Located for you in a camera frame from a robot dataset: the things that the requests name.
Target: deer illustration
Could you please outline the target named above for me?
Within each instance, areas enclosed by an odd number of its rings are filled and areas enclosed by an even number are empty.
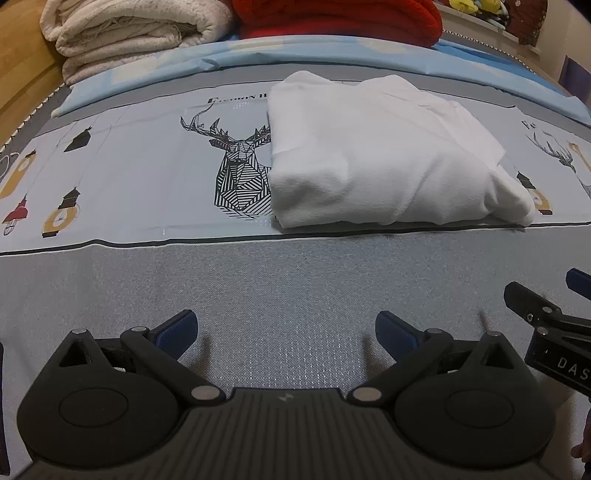
[[[255,150],[271,141],[271,130],[267,125],[244,140],[236,140],[227,131],[217,127],[218,118],[209,129],[199,123],[199,116],[207,112],[213,104],[193,117],[185,130],[211,137],[212,147],[220,148],[226,154],[216,178],[214,204],[231,216],[254,219],[271,213],[271,191],[267,172],[271,167],[260,165]]]

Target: folded clothing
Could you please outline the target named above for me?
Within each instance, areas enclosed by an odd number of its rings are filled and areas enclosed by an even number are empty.
[[[505,150],[457,102],[392,75],[344,85],[297,72],[268,96],[271,207],[284,228],[348,221],[529,225]]]
[[[219,40],[230,0],[47,0],[41,30],[69,57],[68,85],[147,53]]]
[[[242,38],[334,34],[430,47],[443,33],[431,0],[233,0]]]

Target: red blanket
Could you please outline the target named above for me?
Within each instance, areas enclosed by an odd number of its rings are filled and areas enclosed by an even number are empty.
[[[443,32],[432,0],[232,0],[243,38],[333,34],[383,38],[422,47]]]

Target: white garment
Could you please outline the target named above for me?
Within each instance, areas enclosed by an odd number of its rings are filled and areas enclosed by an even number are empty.
[[[47,0],[40,19],[70,57],[68,85],[149,52],[219,40],[232,23],[230,0]]]
[[[533,220],[534,202],[499,165],[505,150],[490,132],[399,76],[350,86],[297,72],[268,102],[271,206],[285,228]]]

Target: black border line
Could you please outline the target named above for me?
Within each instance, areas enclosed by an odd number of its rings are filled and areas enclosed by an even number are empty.
[[[516,232],[524,232],[526,230],[547,227],[547,226],[589,226],[589,222],[569,222],[569,223],[535,223],[528,227],[522,227],[513,223],[503,223],[499,225],[459,225],[459,226],[425,226],[425,227],[408,227],[400,229],[382,229],[382,228],[368,228],[355,231],[342,232],[308,232],[308,233],[277,233],[275,235],[241,235],[241,236],[221,236],[210,238],[170,238],[166,240],[147,241],[147,242],[133,242],[128,244],[120,244],[116,242],[109,242],[106,240],[93,239],[79,244],[60,245],[57,247],[48,248],[34,248],[29,250],[16,250],[10,252],[0,252],[0,258],[13,257],[15,255],[31,255],[46,252],[62,252],[67,250],[78,250],[80,248],[88,247],[90,245],[100,245],[102,247],[127,249],[127,248],[144,248],[144,247],[165,247],[166,245],[203,245],[203,244],[226,244],[233,242],[258,242],[258,241],[278,241],[291,239],[311,239],[311,238],[342,238],[347,236],[362,236],[362,235],[398,235],[399,233],[421,233],[421,232],[461,232],[465,230],[493,230],[493,229],[509,229]]]

